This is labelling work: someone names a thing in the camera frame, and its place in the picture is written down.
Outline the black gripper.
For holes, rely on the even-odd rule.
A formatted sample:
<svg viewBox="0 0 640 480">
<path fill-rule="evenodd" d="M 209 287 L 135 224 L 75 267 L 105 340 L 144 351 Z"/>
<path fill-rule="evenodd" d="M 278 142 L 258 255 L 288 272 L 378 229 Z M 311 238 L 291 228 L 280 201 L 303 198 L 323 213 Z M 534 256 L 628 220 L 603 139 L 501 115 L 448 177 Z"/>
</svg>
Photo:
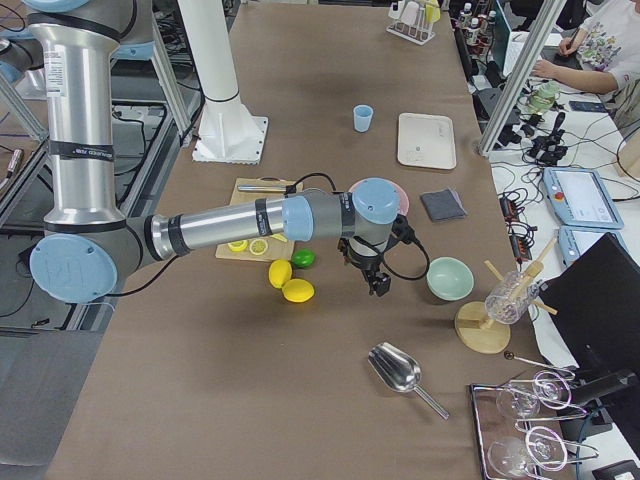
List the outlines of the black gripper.
<svg viewBox="0 0 640 480">
<path fill-rule="evenodd" d="M 358 268 L 369 284 L 369 294 L 383 296 L 389 292 L 391 278 L 381 271 L 384 265 L 392 275 L 415 280 L 414 277 L 394 272 L 386 264 L 384 255 L 399 242 L 415 242 L 415 232 L 407 219 L 395 219 L 392 223 L 376 224 L 366 219 L 356 219 L 355 226 L 349 227 L 339 239 L 338 250 L 346 264 Z"/>
</svg>

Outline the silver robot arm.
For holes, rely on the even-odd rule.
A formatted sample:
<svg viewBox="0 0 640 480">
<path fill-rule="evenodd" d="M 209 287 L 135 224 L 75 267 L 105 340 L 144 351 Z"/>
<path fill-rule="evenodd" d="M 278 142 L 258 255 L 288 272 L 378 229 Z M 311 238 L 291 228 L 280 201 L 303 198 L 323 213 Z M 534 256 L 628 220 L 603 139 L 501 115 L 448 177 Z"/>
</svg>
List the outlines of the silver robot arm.
<svg viewBox="0 0 640 480">
<path fill-rule="evenodd" d="M 390 287 L 385 253 L 413 242 L 398 188 L 367 178 L 350 192 L 289 187 L 191 214 L 163 216 L 158 198 L 116 202 L 111 62 L 122 47 L 151 45 L 148 1 L 30 1 L 30 32 L 43 49 L 53 207 L 33 247 L 29 270 L 38 287 L 65 303 L 118 296 L 124 281 L 155 262 L 231 241 L 283 234 L 293 241 L 335 238 L 375 295 Z"/>
</svg>

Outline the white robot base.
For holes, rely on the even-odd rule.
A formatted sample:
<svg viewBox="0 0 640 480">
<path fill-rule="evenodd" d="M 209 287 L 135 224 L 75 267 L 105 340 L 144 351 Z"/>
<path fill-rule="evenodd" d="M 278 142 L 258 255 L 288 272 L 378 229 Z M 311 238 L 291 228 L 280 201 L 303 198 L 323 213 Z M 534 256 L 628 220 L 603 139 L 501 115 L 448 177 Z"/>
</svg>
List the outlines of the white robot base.
<svg viewBox="0 0 640 480">
<path fill-rule="evenodd" d="M 179 8 L 205 98 L 193 159 L 256 165 L 268 119 L 243 104 L 220 1 L 181 1 Z"/>
</svg>

